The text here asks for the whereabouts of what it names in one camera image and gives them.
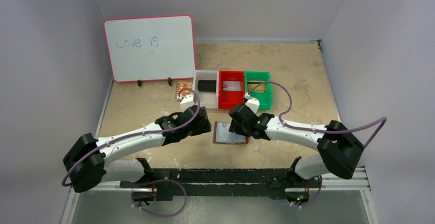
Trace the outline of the brown leather card holder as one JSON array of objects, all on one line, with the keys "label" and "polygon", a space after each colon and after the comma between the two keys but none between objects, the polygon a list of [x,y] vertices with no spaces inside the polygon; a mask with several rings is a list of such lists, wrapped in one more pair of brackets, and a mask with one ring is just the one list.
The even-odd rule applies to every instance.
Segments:
[{"label": "brown leather card holder", "polygon": [[214,144],[223,145],[245,145],[249,139],[246,136],[238,135],[229,131],[230,123],[216,121],[214,123],[213,140]]}]

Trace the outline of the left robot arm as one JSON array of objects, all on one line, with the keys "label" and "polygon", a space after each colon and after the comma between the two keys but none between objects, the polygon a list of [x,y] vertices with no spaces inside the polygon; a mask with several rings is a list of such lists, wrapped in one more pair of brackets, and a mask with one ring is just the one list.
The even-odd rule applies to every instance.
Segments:
[{"label": "left robot arm", "polygon": [[67,173],[62,186],[71,186],[78,193],[88,191],[101,182],[113,181],[110,164],[124,156],[210,131],[206,108],[193,105],[124,134],[99,138],[91,133],[81,135],[63,158]]}]

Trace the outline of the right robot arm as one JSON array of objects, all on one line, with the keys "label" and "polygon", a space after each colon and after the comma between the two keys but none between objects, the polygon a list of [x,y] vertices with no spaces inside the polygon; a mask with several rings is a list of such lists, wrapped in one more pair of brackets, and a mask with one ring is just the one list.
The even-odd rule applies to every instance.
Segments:
[{"label": "right robot arm", "polygon": [[245,104],[234,106],[228,114],[232,119],[230,132],[254,139],[291,142],[317,151],[315,155],[293,161],[288,180],[296,187],[328,173],[351,179],[364,151],[363,144],[352,133],[345,133],[346,127],[336,120],[327,125],[280,121],[269,113],[257,116]]}]

